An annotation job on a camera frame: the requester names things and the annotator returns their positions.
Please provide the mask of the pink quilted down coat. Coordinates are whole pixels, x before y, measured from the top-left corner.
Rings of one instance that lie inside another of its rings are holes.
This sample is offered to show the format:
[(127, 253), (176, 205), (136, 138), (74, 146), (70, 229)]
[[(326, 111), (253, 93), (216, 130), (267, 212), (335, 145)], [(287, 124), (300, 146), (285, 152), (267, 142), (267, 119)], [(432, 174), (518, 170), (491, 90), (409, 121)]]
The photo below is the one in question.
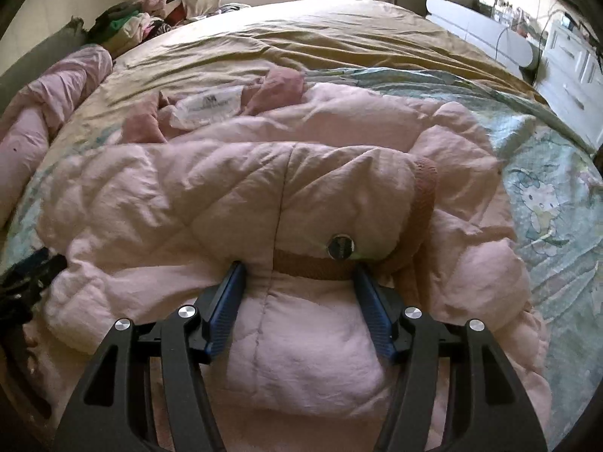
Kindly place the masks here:
[(481, 319), (548, 420), (548, 333), (501, 165), (466, 107), (327, 83), (165, 143), (135, 131), (61, 160), (45, 186), (38, 236), (67, 261), (39, 334), (55, 417), (118, 318), (158, 321), (240, 260), (231, 339), (204, 370), (231, 450), (372, 447), (395, 372), (355, 298), (360, 261), (440, 321)]

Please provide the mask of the pile of clothes by headboard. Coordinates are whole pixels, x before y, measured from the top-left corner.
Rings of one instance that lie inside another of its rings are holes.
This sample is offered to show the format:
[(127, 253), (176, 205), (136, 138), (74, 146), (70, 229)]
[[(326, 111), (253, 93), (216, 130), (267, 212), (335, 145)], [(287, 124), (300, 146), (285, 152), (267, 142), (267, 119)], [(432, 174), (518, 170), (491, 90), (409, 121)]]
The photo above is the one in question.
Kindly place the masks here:
[(132, 0), (100, 14), (87, 32), (87, 44), (103, 47), (113, 59), (184, 23), (182, 0)]

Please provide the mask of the light blue cartoon blanket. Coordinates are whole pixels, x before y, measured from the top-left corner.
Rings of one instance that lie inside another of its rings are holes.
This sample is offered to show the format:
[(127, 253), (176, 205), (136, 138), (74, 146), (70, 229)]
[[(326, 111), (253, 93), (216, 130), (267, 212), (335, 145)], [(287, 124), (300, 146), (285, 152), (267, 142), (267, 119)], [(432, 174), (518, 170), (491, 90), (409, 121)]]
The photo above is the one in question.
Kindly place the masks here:
[[(397, 97), (453, 100), (466, 107), (487, 132), (510, 201), (514, 250), (530, 277), (530, 304), (543, 318), (548, 333), (544, 376), (552, 392), (552, 405), (548, 420), (540, 421), (550, 426), (553, 414), (563, 406), (562, 393), (583, 388), (602, 359), (594, 339), (576, 345), (567, 356), (557, 356), (555, 348), (569, 339), (569, 332), (555, 330), (549, 308), (550, 302), (561, 297), (561, 275), (569, 275), (573, 282), (586, 283), (587, 314), (599, 316), (602, 310), (597, 301), (602, 275), (602, 179), (589, 155), (572, 142), (565, 125), (547, 107), (446, 72), (316, 72), (303, 79), (303, 89), (327, 83)], [(140, 144), (165, 143), (235, 115), (264, 112), (247, 112), (243, 91), (240, 85), (221, 85), (179, 93), (183, 103), (199, 105), (190, 121), (183, 124), (171, 111), (161, 112), (155, 125), (136, 125), (134, 139)], [(131, 107), (146, 104), (148, 99), (146, 94)], [(76, 145), (61, 160), (122, 144), (131, 107), (120, 125)], [(61, 160), (42, 167), (23, 191), (10, 219), (4, 265), (22, 260), (43, 245), (37, 232), (41, 203), (46, 183)], [(39, 361), (36, 383), (48, 400), (38, 356), (42, 321), (41, 310), (29, 329)]]

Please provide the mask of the pink rolled duvet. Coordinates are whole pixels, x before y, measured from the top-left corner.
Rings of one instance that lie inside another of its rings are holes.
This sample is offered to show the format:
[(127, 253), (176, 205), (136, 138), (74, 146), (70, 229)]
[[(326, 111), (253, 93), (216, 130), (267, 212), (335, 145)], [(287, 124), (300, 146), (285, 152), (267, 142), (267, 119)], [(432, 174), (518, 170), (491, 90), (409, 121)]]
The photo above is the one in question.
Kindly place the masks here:
[(88, 45), (23, 86), (1, 116), (1, 223), (7, 223), (51, 142), (112, 72), (112, 55)]

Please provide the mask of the white drawer dresser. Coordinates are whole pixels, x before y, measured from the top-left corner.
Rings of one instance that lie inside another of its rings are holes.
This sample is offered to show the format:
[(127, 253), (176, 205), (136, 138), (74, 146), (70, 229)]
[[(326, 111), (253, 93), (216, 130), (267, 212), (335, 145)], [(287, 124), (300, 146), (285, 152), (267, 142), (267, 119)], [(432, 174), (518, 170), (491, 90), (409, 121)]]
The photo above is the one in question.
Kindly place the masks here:
[(550, 27), (534, 89), (589, 146), (602, 146), (602, 60), (558, 21)]

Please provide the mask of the tan bed sheet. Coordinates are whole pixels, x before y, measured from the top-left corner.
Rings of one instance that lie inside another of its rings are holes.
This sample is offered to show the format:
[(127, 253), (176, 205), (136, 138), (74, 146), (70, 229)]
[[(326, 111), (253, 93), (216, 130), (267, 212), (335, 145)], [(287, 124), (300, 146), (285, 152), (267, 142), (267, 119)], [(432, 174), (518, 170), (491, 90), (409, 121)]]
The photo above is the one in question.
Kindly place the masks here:
[(119, 57), (113, 72), (63, 126), (44, 160), (120, 125), (146, 94), (250, 82), (272, 66), (442, 70), (542, 102), (481, 49), (405, 8), (372, 0), (300, 0), (243, 8), (189, 23)]

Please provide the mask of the white vanity desk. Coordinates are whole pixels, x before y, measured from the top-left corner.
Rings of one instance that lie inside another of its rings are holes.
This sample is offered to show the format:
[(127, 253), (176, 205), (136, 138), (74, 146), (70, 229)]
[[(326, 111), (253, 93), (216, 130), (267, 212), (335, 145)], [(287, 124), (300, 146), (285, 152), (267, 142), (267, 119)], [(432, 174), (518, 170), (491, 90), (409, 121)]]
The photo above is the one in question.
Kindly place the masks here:
[(537, 68), (537, 47), (520, 36), (509, 24), (498, 23), (474, 9), (477, 0), (396, 0), (431, 23), (443, 27), (519, 78)]

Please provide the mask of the grey padded headboard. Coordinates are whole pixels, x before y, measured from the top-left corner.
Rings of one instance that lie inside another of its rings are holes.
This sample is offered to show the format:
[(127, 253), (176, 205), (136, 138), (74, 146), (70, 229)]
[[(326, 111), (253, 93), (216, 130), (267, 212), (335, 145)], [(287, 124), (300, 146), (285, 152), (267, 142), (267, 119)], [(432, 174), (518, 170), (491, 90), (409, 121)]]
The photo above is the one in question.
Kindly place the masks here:
[(59, 31), (46, 38), (32, 50), (17, 59), (1, 75), (1, 112), (4, 112), (15, 94), (37, 79), (46, 69), (86, 44), (87, 31), (80, 17), (73, 17)]

